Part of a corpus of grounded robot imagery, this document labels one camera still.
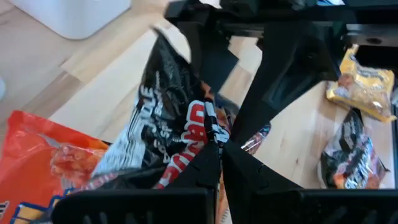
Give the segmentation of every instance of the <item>chip bag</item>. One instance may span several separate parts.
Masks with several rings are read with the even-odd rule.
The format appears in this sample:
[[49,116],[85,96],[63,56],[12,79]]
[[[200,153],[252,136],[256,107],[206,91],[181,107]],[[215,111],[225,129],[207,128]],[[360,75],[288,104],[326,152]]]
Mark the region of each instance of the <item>chip bag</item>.
[[390,103],[394,73],[360,66],[355,59],[357,49],[354,45],[347,50],[340,65],[341,76],[337,82],[328,83],[326,97],[347,108],[358,108],[382,122],[395,120]]
[[0,223],[41,217],[72,188],[88,181],[107,148],[78,131],[14,111],[0,161]]
[[318,178],[323,188],[378,189],[388,169],[377,156],[361,118],[350,110],[322,152]]

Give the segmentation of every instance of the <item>white container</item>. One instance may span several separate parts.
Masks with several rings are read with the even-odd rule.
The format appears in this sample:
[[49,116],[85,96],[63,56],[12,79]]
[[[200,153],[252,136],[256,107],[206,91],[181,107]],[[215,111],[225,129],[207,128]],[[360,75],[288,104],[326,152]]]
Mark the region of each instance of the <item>white container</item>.
[[131,0],[10,0],[57,34],[84,39],[131,7]]

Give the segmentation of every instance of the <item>wooden table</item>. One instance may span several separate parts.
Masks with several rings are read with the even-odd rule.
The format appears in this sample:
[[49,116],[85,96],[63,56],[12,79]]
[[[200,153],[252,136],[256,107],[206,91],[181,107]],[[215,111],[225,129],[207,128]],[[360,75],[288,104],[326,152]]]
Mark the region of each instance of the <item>wooden table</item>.
[[[182,34],[162,18],[167,1],[134,0],[133,8],[86,40],[72,41],[0,0],[0,76],[7,95],[0,101],[0,137],[6,119],[20,109],[96,138],[113,141],[129,119],[142,71],[155,41],[149,26],[161,27],[189,60]],[[240,59],[221,94],[241,104],[261,61],[256,39],[234,37]],[[306,188],[319,188],[315,167],[347,112],[325,99],[321,83],[272,121],[256,157]],[[394,168],[391,125],[365,118],[376,152]],[[394,172],[383,187],[393,188]]]

